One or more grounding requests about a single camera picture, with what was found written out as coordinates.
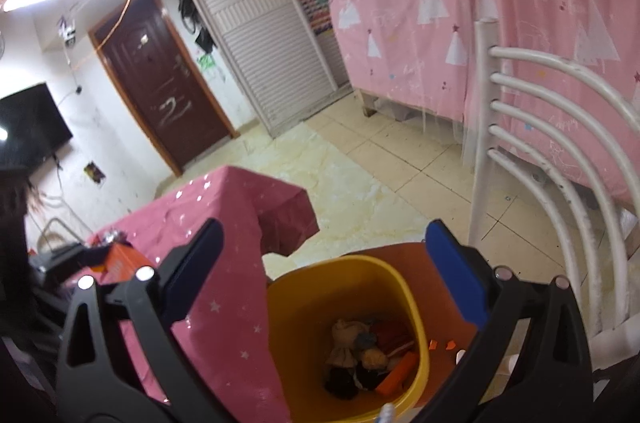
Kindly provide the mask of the pink star tablecloth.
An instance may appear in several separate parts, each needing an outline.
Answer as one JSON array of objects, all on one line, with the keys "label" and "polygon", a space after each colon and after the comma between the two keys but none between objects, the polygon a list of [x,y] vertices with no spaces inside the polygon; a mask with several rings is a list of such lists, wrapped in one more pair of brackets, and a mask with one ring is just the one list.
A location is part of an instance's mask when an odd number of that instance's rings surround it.
[{"label": "pink star tablecloth", "polygon": [[[140,255],[136,267],[122,277],[102,278],[91,271],[81,277],[113,284],[131,279],[142,266],[156,268],[172,249],[188,244],[209,218],[224,228],[224,248],[186,319],[175,322],[171,331],[233,415],[231,422],[286,422],[291,416],[269,351],[268,280],[262,259],[268,253],[291,254],[317,232],[316,214],[303,188],[224,166],[122,221],[131,250]],[[119,325],[145,392],[164,401],[131,322]]]}]

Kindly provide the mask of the yellow trash bin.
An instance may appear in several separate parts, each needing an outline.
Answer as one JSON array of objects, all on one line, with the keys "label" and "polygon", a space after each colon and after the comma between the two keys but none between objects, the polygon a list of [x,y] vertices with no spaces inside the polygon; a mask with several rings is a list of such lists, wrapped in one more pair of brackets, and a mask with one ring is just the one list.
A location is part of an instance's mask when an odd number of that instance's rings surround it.
[{"label": "yellow trash bin", "polygon": [[400,268],[354,254],[299,268],[267,289],[269,351],[294,422],[404,417],[430,376],[416,297]]}]

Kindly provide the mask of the white louvred wardrobe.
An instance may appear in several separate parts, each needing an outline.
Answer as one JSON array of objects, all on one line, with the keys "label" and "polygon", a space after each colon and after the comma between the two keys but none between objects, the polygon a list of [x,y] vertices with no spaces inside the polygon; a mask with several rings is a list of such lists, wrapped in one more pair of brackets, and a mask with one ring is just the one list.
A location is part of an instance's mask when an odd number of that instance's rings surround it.
[{"label": "white louvred wardrobe", "polygon": [[278,137],[341,98],[299,0],[194,0],[236,82]]}]

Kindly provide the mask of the dark brown door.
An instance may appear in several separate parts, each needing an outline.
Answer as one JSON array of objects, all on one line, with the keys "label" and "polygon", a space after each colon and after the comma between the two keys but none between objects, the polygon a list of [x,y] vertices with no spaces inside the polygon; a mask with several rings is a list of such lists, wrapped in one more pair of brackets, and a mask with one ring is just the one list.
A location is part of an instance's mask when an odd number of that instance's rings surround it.
[{"label": "dark brown door", "polygon": [[128,0],[89,31],[117,94],[172,174],[239,136],[162,0]]}]

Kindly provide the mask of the white knitted cloth bundle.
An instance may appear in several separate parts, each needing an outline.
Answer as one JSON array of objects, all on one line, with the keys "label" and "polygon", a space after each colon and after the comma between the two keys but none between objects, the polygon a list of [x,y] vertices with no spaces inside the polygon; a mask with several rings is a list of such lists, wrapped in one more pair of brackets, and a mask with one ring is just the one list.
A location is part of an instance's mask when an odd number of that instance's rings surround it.
[{"label": "white knitted cloth bundle", "polygon": [[370,325],[361,321],[338,319],[331,330],[333,347],[326,358],[329,367],[386,370],[388,357],[378,346]]}]

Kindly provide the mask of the black bags hanging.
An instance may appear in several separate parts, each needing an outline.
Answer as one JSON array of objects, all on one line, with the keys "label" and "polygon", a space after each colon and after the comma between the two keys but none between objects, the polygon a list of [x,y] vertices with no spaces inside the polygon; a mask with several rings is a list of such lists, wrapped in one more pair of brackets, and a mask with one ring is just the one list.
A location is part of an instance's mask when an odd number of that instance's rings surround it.
[{"label": "black bags hanging", "polygon": [[178,0],[178,12],[186,30],[195,36],[196,45],[206,54],[213,53],[217,44],[206,28],[194,1]]}]

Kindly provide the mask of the grey metal tube frame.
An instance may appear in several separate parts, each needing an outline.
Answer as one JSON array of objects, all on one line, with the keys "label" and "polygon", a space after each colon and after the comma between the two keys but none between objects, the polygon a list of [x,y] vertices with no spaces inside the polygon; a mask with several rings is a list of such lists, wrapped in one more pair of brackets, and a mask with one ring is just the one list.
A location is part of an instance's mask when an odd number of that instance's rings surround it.
[{"label": "grey metal tube frame", "polygon": [[38,238],[35,249],[38,253],[53,251],[59,245],[84,243],[87,238],[81,235],[61,217],[51,217],[37,228]]}]

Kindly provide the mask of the black wall television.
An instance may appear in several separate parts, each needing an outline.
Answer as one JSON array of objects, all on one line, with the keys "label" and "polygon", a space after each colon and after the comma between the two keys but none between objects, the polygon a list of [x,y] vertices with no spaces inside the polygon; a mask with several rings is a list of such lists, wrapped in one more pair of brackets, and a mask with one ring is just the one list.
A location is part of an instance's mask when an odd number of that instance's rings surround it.
[{"label": "black wall television", "polygon": [[73,134],[46,83],[1,99],[1,169],[35,171]]}]

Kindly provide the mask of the crumpled silver wrapper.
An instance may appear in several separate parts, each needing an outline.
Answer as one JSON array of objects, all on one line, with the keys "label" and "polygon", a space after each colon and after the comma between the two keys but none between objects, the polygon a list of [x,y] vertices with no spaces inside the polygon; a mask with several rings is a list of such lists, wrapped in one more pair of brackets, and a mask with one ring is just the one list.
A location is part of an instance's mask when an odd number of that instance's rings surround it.
[{"label": "crumpled silver wrapper", "polygon": [[116,227],[111,227],[110,229],[105,230],[102,233],[102,235],[100,235],[100,243],[102,245],[114,244],[114,243],[126,243],[126,242],[127,242],[126,232]]}]

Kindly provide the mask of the white metal chair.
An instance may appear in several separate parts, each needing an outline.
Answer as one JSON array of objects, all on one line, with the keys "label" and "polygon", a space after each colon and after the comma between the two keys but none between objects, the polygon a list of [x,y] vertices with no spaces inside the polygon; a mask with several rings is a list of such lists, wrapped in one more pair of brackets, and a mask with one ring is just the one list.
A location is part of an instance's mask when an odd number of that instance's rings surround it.
[{"label": "white metal chair", "polygon": [[[477,94],[474,100],[476,124],[473,128],[474,185],[471,202],[468,241],[477,245],[482,239],[480,224],[487,211],[489,180],[495,168],[502,169],[520,182],[535,197],[549,217],[558,237],[564,269],[574,290],[588,284],[588,321],[590,325],[590,353],[594,369],[604,370],[636,357],[639,353],[639,318],[630,311],[630,282],[628,264],[630,256],[626,237],[620,222],[613,196],[606,187],[601,173],[578,143],[553,125],[516,105],[506,102],[506,92],[518,92],[558,109],[585,128],[605,149],[622,175],[632,201],[639,200],[639,175],[625,149],[605,126],[574,100],[550,90],[544,85],[528,82],[519,76],[509,76],[502,70],[507,61],[525,62],[529,65],[558,71],[590,88],[603,98],[615,113],[633,131],[639,128],[639,112],[598,73],[575,60],[552,55],[541,50],[503,46],[499,42],[499,23],[495,18],[484,18],[474,24],[475,67]],[[588,187],[596,198],[610,243],[614,284],[614,322],[611,328],[603,325],[602,275],[598,246],[586,206],[573,180],[561,169],[558,162],[521,136],[501,126],[500,120],[511,120],[531,126],[562,149],[577,164],[580,174],[586,177]],[[537,168],[547,175],[563,196],[572,212],[580,243],[575,245],[559,206],[538,183],[531,172],[504,154],[500,147],[508,145],[518,154],[524,154]]]}]

